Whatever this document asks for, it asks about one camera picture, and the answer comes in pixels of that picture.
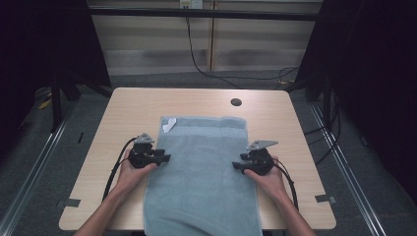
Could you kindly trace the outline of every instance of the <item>hand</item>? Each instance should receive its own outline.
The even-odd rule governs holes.
[[[144,176],[156,168],[155,163],[149,164],[144,168],[137,169],[133,167],[127,159],[129,157],[129,153],[130,150],[126,149],[124,159],[120,164],[120,174],[116,184],[116,187],[121,188],[125,194],[129,194],[139,184],[139,182],[141,182]]]
[[[275,164],[277,164],[278,157],[273,156],[272,158],[274,159]],[[264,176],[258,175],[250,169],[246,169],[245,174],[255,180],[258,186],[260,186],[274,201],[281,199],[282,196],[287,196],[282,179],[282,172],[275,166]]]

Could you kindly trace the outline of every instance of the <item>dark floor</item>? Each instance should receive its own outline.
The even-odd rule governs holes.
[[[276,72],[265,73],[240,72],[239,75],[269,77]],[[274,89],[277,80],[242,81],[229,79],[244,89]],[[213,78],[207,78],[195,73],[118,77],[112,78],[116,87],[162,87],[162,88],[219,88],[236,89],[232,85]],[[73,232],[61,231],[58,221],[62,208],[56,207],[60,200],[68,199],[78,173],[87,155],[108,98],[94,91],[80,87],[82,97],[68,119],[66,129],[53,151],[45,170],[35,185],[30,200],[25,207],[13,235],[71,235]],[[20,186],[33,167],[43,145],[49,137],[52,112],[48,106],[38,110],[37,106],[43,101],[46,91],[36,95],[35,106],[30,112],[20,133],[16,145],[3,158],[0,165],[0,217],[18,194]],[[311,105],[306,100],[302,89],[290,93],[303,131],[318,128],[313,116]],[[417,233],[417,208],[407,195],[397,185],[395,180],[385,172],[378,155],[371,147],[365,147],[362,136],[355,125],[340,108],[340,138],[338,140],[342,151],[349,161],[358,182],[368,197],[371,205],[378,214],[387,235],[415,235]],[[337,120],[333,122],[334,133],[338,132]],[[321,158],[327,151],[328,145],[321,132],[306,136],[310,150],[315,160]],[[372,235],[362,213],[357,206],[344,178],[342,177],[333,156],[330,154],[318,165],[328,195],[335,196],[337,203],[332,205],[337,225],[332,230],[317,231],[318,235]],[[130,232],[109,232],[107,235],[130,235]]]

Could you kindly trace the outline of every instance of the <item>black curtain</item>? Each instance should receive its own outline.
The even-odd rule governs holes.
[[[91,16],[40,11],[87,6],[85,0],[0,1],[2,153],[17,136],[35,91],[49,87],[52,78],[62,85],[111,86]]]

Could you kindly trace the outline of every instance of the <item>towel fold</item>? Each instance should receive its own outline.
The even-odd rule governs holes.
[[[235,117],[176,117],[157,148],[171,154],[148,178],[144,215],[148,236],[262,235],[255,183],[232,161],[246,152],[246,121]]]

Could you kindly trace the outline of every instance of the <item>white wall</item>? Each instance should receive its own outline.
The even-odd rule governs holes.
[[[179,0],[89,0],[89,5],[179,8]],[[318,13],[320,7],[320,0],[204,1],[205,9],[236,11]],[[123,60],[115,60],[114,56],[118,55],[116,57],[120,59],[126,53],[132,56],[133,52],[141,54],[141,58],[137,58],[141,61],[147,61],[143,58],[144,51],[149,52],[148,55],[158,55],[158,57],[163,52],[169,57],[172,53],[177,55],[182,51],[186,57],[189,57],[187,25],[183,18],[93,16],[93,21],[108,67],[112,67],[109,65],[110,62],[118,64],[117,67],[123,67],[120,64]],[[229,19],[191,19],[190,23],[196,59],[204,69],[211,68],[212,70],[239,70],[242,66],[248,68],[250,61],[246,60],[242,64],[238,59],[230,58],[236,56],[236,52],[240,53],[238,55],[242,55],[242,52],[244,54],[254,52],[254,55],[261,58],[262,52],[267,53],[266,57],[276,54],[269,59],[258,62],[254,60],[255,64],[251,69],[256,69],[260,66],[259,64],[263,65],[260,69],[268,69],[272,64],[274,68],[276,63],[268,65],[269,61],[278,61],[281,67],[296,66],[301,62],[314,26],[314,22]],[[124,63],[129,67],[129,62],[125,60]],[[151,67],[149,63],[145,66],[139,64],[136,66]],[[186,60],[184,65],[174,67],[171,68],[174,71],[189,71],[193,68],[190,60]]]

